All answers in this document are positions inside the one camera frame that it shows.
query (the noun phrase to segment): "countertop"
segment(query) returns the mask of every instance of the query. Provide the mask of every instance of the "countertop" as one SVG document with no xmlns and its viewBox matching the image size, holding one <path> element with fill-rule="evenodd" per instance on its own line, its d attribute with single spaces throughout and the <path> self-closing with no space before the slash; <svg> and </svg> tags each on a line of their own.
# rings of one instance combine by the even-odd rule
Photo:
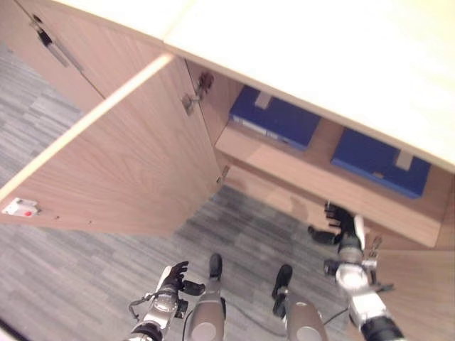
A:
<svg viewBox="0 0 455 341">
<path fill-rule="evenodd" d="M 452 0 L 58 0 L 455 172 Z"/>
</svg>

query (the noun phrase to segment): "door handle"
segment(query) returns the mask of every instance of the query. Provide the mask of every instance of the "door handle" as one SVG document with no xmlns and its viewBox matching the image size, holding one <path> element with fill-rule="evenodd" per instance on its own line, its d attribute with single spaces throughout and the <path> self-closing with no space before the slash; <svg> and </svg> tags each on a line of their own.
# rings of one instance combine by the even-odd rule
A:
<svg viewBox="0 0 455 341">
<path fill-rule="evenodd" d="M 82 65 L 77 61 L 73 54 L 58 40 L 52 39 L 44 28 L 44 22 L 35 14 L 32 15 L 32 27 L 35 28 L 38 37 L 40 38 L 43 45 L 49 50 L 50 53 L 62 64 L 64 67 L 68 67 L 68 61 L 73 64 L 77 71 L 81 72 L 84 70 Z"/>
<path fill-rule="evenodd" d="M 68 61 L 63 57 L 63 55 L 58 51 L 57 47 L 53 43 L 53 40 L 50 36 L 42 29 L 37 28 L 36 33 L 45 48 L 55 57 L 56 60 L 60 62 L 63 67 L 68 67 Z"/>
</svg>

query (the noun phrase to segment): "cabinet door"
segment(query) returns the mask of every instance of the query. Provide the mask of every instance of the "cabinet door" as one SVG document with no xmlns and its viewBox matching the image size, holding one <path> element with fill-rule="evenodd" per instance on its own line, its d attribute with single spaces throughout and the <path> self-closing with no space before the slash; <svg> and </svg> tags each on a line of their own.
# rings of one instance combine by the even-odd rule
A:
<svg viewBox="0 0 455 341">
<path fill-rule="evenodd" d="M 19 3 L 105 97 L 163 52 L 145 35 L 53 1 Z"/>
<path fill-rule="evenodd" d="M 144 73 L 122 85 L 0 190 L 1 208 L 20 197 L 37 201 L 40 215 L 0 221 L 162 235 L 192 215 L 220 174 L 199 108 L 187 116 L 181 104 L 184 93 L 194 93 L 185 63 L 166 54 L 156 68 L 82 130 L 81 122 L 103 113 Z"/>
<path fill-rule="evenodd" d="M 102 100 L 100 94 L 73 65 L 64 66 L 55 59 L 39 41 L 30 22 L 31 19 L 14 0 L 0 1 L 0 41 L 79 109 L 91 110 Z"/>
</svg>

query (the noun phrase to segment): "blue box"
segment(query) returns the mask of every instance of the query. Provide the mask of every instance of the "blue box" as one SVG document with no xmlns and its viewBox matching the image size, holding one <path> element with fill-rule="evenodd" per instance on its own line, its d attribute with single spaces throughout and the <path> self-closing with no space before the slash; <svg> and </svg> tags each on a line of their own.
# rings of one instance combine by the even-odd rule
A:
<svg viewBox="0 0 455 341">
<path fill-rule="evenodd" d="M 407 197 L 421 197 L 431 165 L 414 157 L 409 170 L 401 169 L 395 165 L 399 153 L 397 148 L 345 129 L 331 162 Z"/>
<path fill-rule="evenodd" d="M 232 120 L 304 151 L 320 117 L 274 97 L 258 106 L 258 96 L 259 90 L 244 86 L 230 110 Z"/>
</svg>

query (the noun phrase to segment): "open cabinet door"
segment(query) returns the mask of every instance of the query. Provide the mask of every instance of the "open cabinet door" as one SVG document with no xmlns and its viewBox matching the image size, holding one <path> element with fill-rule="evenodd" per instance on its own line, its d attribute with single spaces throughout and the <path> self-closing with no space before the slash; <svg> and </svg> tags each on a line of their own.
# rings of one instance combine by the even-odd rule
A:
<svg viewBox="0 0 455 341">
<path fill-rule="evenodd" d="M 41 213 L 0 222 L 172 233 L 220 176 L 199 108 L 188 116 L 181 104 L 185 93 L 194 93 L 185 63 L 157 58 L 0 190 L 1 209 L 19 197 Z"/>
</svg>

